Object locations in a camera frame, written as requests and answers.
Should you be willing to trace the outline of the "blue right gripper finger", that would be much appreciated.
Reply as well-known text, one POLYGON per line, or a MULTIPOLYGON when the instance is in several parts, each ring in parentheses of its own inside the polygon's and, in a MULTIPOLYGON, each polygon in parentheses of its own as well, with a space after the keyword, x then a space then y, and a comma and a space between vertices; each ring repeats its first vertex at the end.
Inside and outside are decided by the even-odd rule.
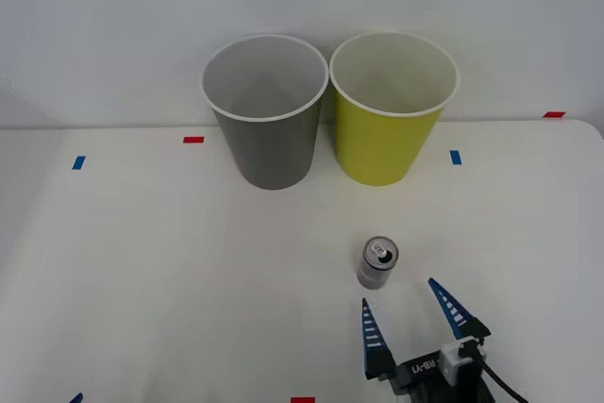
POLYGON ((472 315, 450 292, 436 279, 431 277, 428 285, 433 291, 445 318, 457 340, 473 337, 483 341, 492 332, 477 317, 472 315))
POLYGON ((388 377, 396 368, 396 362, 365 298, 361 301, 361 327, 366 379, 388 377))

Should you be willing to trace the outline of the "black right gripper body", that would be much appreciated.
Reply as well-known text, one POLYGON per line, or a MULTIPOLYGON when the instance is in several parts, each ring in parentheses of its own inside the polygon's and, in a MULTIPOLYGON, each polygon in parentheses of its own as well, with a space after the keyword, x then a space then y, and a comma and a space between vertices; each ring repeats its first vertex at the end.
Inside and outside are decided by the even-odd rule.
POLYGON ((442 358, 435 351, 383 371, 378 379, 388 380, 394 394, 410 402, 495 402, 475 360, 462 358, 453 365, 442 358))

